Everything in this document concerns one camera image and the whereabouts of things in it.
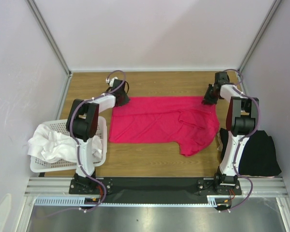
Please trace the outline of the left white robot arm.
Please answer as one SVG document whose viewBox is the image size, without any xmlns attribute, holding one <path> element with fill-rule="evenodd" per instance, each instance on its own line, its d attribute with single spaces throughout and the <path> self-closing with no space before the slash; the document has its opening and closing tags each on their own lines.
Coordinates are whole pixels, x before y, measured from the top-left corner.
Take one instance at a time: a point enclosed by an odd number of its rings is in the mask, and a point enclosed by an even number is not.
<svg viewBox="0 0 290 232">
<path fill-rule="evenodd" d="M 77 168 L 70 183 L 70 194 L 91 194 L 101 184 L 95 180 L 93 139 L 98 130 L 99 113 L 127 104 L 130 99 L 129 84 L 117 77 L 106 79 L 109 87 L 100 96 L 73 101 L 66 123 L 66 130 L 76 141 Z"/>
</svg>

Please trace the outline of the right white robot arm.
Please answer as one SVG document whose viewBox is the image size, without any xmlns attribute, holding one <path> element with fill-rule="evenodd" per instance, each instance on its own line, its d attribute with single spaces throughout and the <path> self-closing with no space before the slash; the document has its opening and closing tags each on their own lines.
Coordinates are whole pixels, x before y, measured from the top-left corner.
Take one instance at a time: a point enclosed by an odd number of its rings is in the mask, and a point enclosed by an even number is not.
<svg viewBox="0 0 290 232">
<path fill-rule="evenodd" d="M 228 142 L 222 162 L 214 175 L 213 190 L 224 194 L 237 186 L 242 153 L 259 127 L 260 108 L 259 99 L 240 91 L 230 82 L 226 71 L 215 73 L 215 81 L 208 86 L 203 104 L 214 105 L 219 99 L 229 103 L 226 116 Z"/>
</svg>

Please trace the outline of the pink t shirt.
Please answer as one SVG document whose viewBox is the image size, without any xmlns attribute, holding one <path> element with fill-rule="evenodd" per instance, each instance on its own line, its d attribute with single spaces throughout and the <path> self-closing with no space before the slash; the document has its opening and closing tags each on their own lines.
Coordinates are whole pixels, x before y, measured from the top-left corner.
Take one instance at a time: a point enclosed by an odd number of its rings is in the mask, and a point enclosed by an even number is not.
<svg viewBox="0 0 290 232">
<path fill-rule="evenodd" d="M 176 142 L 181 155 L 193 156 L 210 146 L 220 128 L 216 107 L 202 101 L 200 96 L 132 97 L 113 109 L 109 141 Z"/>
</svg>

